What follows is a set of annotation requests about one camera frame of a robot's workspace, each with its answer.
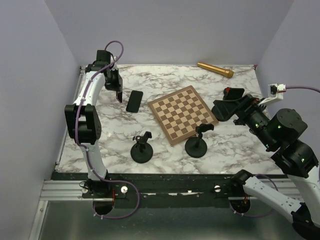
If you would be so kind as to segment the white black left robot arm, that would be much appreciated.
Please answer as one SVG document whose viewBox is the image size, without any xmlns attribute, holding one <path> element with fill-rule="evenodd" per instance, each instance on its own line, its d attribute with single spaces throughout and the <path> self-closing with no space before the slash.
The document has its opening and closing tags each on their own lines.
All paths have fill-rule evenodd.
<svg viewBox="0 0 320 240">
<path fill-rule="evenodd" d="M 103 179 L 107 169 L 103 164 L 99 139 L 102 125 L 96 109 L 102 88 L 115 92 L 118 102 L 123 102 L 123 79 L 117 67 L 117 58 L 107 50 L 98 50 L 96 60 L 85 68 L 83 87 L 73 104 L 64 108 L 68 135 L 82 151 L 88 178 L 97 181 L 93 191 L 101 198 L 107 197 L 111 185 Z"/>
</svg>

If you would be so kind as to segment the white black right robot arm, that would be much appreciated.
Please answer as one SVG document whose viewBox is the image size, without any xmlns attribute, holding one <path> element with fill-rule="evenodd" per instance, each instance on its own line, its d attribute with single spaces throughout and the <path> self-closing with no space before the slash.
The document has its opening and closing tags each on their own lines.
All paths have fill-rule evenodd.
<svg viewBox="0 0 320 240">
<path fill-rule="evenodd" d="M 261 182 L 246 170 L 240 170 L 231 179 L 230 191 L 241 196 L 244 193 L 264 202 L 292 225 L 306 240 L 320 238 L 320 178 L 319 161 L 310 146 L 299 140 L 308 125 L 302 117 L 289 108 L 280 109 L 272 119 L 264 114 L 259 99 L 247 94 L 238 99 L 213 102 L 212 113 L 220 122 L 233 115 L 235 125 L 246 125 L 272 152 L 271 159 L 294 183 L 303 201 L 290 198 Z"/>
</svg>

